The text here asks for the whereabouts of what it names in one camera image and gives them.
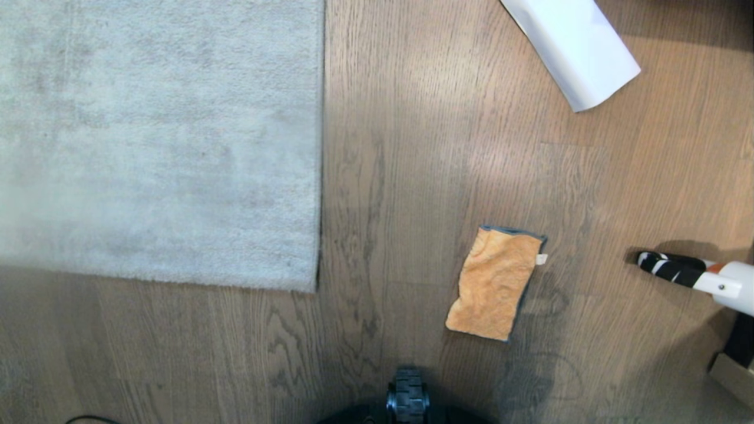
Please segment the orange accent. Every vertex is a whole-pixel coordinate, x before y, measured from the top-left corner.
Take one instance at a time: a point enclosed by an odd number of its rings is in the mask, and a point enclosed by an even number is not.
[[[711,272],[713,274],[719,274],[722,267],[726,265],[727,263],[716,263],[715,265],[712,265],[709,268],[707,268],[707,272]]]

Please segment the wooden floor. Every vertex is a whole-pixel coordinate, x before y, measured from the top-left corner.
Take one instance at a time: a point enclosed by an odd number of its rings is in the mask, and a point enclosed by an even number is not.
[[[751,260],[749,0],[598,0],[642,74],[571,112],[496,0],[331,0],[316,295],[0,270],[0,422],[308,424],[384,394],[512,423],[751,422],[733,314],[626,263]],[[503,344],[444,329],[479,224],[547,234]]]

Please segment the black and white striped attachment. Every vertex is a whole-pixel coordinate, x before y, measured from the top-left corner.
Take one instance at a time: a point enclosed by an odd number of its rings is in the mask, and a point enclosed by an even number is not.
[[[706,271],[706,263],[701,259],[668,253],[641,252],[638,264],[646,272],[689,288]]]

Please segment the cleaning cloth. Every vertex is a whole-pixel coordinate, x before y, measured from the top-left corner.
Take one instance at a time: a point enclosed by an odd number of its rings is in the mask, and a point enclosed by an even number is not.
[[[516,310],[540,255],[544,236],[482,226],[458,282],[459,298],[445,325],[450,330],[507,341]]]

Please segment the white paper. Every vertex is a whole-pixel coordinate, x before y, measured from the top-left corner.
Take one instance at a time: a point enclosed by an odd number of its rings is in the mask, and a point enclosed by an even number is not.
[[[593,0],[501,0],[574,112],[593,108],[641,72]]]

